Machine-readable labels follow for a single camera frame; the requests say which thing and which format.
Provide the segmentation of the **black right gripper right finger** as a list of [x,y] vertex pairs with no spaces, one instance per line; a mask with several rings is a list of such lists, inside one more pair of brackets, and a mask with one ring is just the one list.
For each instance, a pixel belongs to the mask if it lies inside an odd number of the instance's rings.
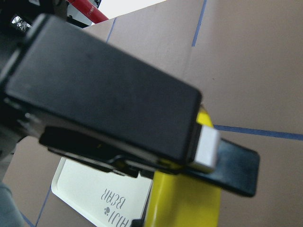
[[178,162],[176,157],[113,145],[64,128],[48,127],[39,139],[49,151],[106,173],[152,179],[160,171],[185,175],[246,197],[256,194],[260,163],[256,151],[221,138],[208,126],[200,127],[194,142],[188,160]]

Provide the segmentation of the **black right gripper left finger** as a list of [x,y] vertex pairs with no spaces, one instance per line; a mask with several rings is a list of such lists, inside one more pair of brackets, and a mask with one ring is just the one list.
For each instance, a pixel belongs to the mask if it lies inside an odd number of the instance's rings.
[[201,93],[59,18],[40,15],[4,66],[4,130],[105,172],[212,172],[220,134]]

